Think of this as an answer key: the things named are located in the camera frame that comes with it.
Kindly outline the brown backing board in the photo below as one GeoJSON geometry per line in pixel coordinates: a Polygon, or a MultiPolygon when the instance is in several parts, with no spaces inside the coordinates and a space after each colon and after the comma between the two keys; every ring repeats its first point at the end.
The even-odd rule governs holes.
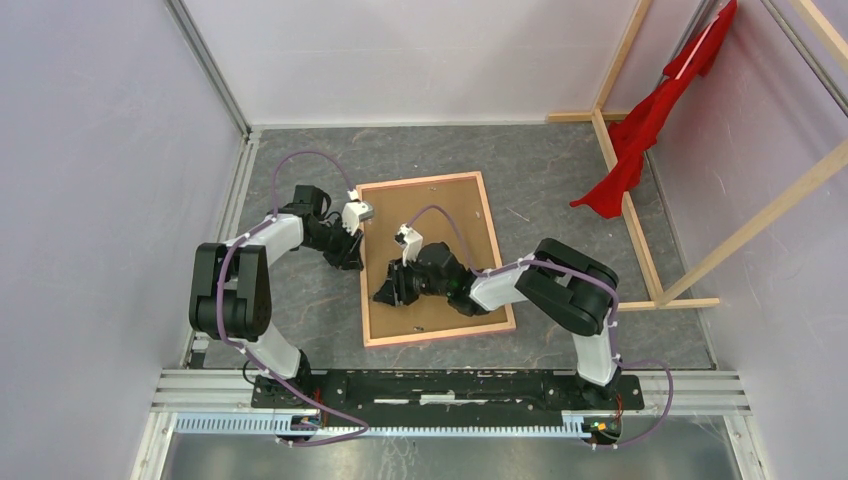
{"type": "Polygon", "coordinates": [[[474,270],[501,266],[481,172],[361,184],[363,343],[389,346],[510,332],[513,310],[475,305],[474,270]]]}

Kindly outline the pink wooden picture frame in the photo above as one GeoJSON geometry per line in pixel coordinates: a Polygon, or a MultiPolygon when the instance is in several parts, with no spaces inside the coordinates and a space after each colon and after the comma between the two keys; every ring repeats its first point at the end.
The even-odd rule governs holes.
{"type": "Polygon", "coordinates": [[[393,236],[421,208],[436,204],[457,224],[471,251],[466,256],[450,224],[436,211],[414,223],[427,242],[447,243],[464,265],[494,268],[503,265],[488,194],[479,171],[365,183],[361,198],[374,205],[375,217],[365,225],[360,273],[363,344],[366,347],[409,344],[482,334],[512,332],[516,319],[511,306],[476,317],[463,316],[445,299],[423,296],[408,307],[389,307],[372,300],[386,278],[387,263],[401,256],[393,236]]]}

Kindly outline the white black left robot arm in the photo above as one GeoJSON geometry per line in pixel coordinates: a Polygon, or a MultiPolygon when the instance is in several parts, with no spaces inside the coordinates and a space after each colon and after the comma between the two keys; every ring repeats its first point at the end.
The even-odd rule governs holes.
{"type": "Polygon", "coordinates": [[[291,202],[275,207],[256,226],[226,242],[203,243],[195,252],[188,319],[191,328],[236,348],[290,407],[314,394],[308,359],[272,323],[271,266],[302,247],[322,254],[333,268],[360,271],[363,224],[373,207],[349,191],[339,211],[330,196],[298,185],[291,202]]]}

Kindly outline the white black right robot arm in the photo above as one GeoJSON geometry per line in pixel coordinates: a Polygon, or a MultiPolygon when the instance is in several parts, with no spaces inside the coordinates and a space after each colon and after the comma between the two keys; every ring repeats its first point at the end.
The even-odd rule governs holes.
{"type": "Polygon", "coordinates": [[[552,238],[509,265],[482,271],[462,264],[444,242],[401,246],[374,301],[399,307],[437,296],[469,317],[528,302],[572,335],[580,400],[602,408],[617,396],[621,368],[607,321],[618,305],[618,276],[609,267],[552,238]]]}

